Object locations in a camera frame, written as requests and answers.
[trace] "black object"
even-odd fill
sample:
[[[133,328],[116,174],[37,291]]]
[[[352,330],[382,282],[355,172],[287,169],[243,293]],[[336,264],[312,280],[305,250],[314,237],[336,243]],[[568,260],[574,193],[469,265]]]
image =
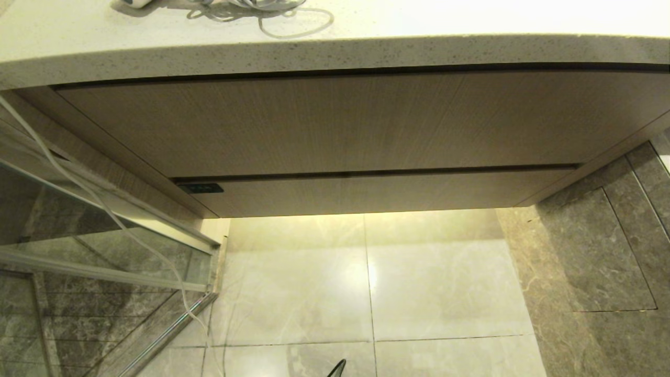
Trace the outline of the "black object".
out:
[[[345,365],[346,365],[346,359],[340,360],[340,362],[337,363],[335,368],[333,368],[333,370],[330,371],[328,377],[340,377],[342,375],[342,371],[344,370]]]
[[[188,194],[223,193],[223,188],[216,183],[188,183],[178,186]]]

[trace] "white cable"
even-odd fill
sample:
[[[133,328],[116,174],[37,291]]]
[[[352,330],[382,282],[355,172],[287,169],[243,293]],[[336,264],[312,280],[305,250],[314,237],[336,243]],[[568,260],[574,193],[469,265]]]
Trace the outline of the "white cable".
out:
[[[5,98],[0,95],[0,104],[16,119],[16,121],[19,122],[19,124],[26,130],[26,132],[35,140],[35,142],[40,146],[40,149],[42,149],[42,152],[44,152],[46,158],[51,162],[51,164],[60,172],[60,174],[63,174],[67,179],[71,180],[74,184],[77,186],[81,187],[82,190],[86,191],[90,196],[93,197],[93,199],[107,212],[107,215],[114,220],[114,222],[122,229],[123,234],[125,234],[127,237],[131,238],[133,241],[137,242],[140,246],[144,247],[145,249],[149,250],[153,255],[157,256],[160,260],[162,260],[165,264],[167,264],[168,267],[170,267],[170,270],[174,273],[174,275],[177,277],[177,281],[179,282],[179,286],[181,288],[182,292],[182,301],[184,302],[184,308],[186,309],[186,312],[189,317],[193,318],[196,320],[200,326],[202,326],[202,330],[204,332],[204,337],[205,337],[205,351],[211,350],[212,349],[212,344],[214,343],[211,341],[211,333],[209,333],[209,329],[207,325],[204,324],[204,322],[198,318],[193,312],[191,312],[191,308],[188,305],[188,301],[186,300],[186,289],[184,288],[184,281],[182,280],[182,277],[179,273],[179,270],[177,270],[177,267],[172,263],[170,259],[165,257],[163,254],[158,252],[156,249],[153,247],[147,245],[144,241],[142,241],[139,237],[137,237],[133,232],[128,229],[121,220],[112,212],[112,210],[109,208],[109,206],[98,196],[98,194],[93,191],[91,188],[89,188],[87,185],[85,185],[83,182],[72,176],[67,170],[65,170],[59,163],[56,161],[54,158],[54,155],[51,153],[51,150],[46,146],[46,144],[42,141],[42,138],[38,135],[37,132],[33,129],[33,127],[28,124],[28,122],[5,100]],[[221,368],[221,365],[219,365],[217,357],[216,357],[216,352],[213,353],[214,356],[214,362],[216,363],[216,369],[218,370],[218,373],[221,375],[221,377],[224,377],[224,372]]]

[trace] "tile floor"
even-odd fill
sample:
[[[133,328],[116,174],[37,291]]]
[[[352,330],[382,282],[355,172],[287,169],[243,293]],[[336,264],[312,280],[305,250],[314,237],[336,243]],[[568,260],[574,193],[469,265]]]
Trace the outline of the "tile floor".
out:
[[[493,210],[233,219],[202,318],[140,376],[545,376]]]

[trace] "cabinet drawer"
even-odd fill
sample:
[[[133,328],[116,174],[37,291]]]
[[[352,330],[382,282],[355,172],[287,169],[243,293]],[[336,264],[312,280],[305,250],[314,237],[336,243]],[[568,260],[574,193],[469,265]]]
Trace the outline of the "cabinet drawer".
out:
[[[670,76],[439,72],[60,95],[167,177],[580,164],[670,109]]]
[[[573,170],[219,182],[194,195],[221,217],[512,207]]]

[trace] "countertop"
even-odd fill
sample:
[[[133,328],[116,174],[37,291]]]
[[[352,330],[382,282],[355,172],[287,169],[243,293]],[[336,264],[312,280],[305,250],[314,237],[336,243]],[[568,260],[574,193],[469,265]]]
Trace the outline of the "countertop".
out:
[[[0,89],[392,66],[670,64],[670,1],[662,0],[307,0],[266,17],[228,4],[203,13],[188,0],[139,11],[121,0],[9,3],[0,0]],[[332,25],[318,30],[328,12]],[[307,35],[283,38],[292,34]]]

